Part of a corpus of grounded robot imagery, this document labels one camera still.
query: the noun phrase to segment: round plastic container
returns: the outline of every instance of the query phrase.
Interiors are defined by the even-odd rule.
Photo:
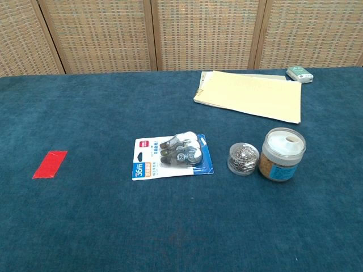
[[[277,127],[267,133],[259,169],[266,178],[284,182],[292,178],[306,150],[304,137],[293,129]]]
[[[260,154],[256,147],[249,143],[235,143],[229,149],[228,168],[235,174],[247,176],[254,172]]]

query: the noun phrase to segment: jar label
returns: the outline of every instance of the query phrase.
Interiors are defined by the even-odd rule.
[[[292,167],[272,166],[269,177],[274,180],[288,180],[295,174],[297,165]]]

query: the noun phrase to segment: white lid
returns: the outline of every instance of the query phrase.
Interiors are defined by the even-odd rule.
[[[277,127],[266,135],[262,149],[265,156],[277,164],[295,165],[302,159],[306,142],[295,130]]]

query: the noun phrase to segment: woven wall panel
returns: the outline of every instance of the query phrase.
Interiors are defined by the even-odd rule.
[[[259,68],[356,65],[362,16],[362,0],[273,1]]]
[[[40,3],[67,73],[151,69],[142,0]]]
[[[154,0],[158,69],[246,69],[258,0]]]
[[[0,1],[0,33],[0,77],[63,73],[31,1]]]

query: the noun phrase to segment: red paper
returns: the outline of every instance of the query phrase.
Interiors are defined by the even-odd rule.
[[[49,151],[41,162],[33,179],[52,178],[56,175],[68,151]]]

